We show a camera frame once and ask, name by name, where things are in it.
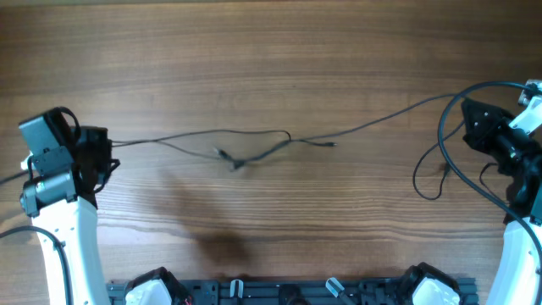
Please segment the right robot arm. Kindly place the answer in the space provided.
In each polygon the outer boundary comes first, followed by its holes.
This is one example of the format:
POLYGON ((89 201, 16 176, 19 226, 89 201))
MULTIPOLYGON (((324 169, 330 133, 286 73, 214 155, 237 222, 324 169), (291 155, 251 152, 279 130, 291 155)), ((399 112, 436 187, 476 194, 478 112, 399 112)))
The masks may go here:
MULTIPOLYGON (((532 138, 541 126, 539 99, 515 116, 503 108, 465 99, 463 140, 490 155, 498 172, 512 177, 506 188, 509 209, 541 241, 541 145, 532 138)), ((504 219, 503 252, 488 295, 488 304, 535 304, 540 288, 541 262, 529 233, 510 214, 504 219)))

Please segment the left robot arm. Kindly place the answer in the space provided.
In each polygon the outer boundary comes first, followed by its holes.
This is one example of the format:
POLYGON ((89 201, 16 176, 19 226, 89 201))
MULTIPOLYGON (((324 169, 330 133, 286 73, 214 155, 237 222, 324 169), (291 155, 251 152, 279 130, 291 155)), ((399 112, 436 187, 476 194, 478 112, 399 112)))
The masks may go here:
POLYGON ((71 114, 56 107, 19 123, 30 149, 20 203, 41 243, 50 303, 108 304, 96 194, 119 161, 107 129, 69 124, 71 114))

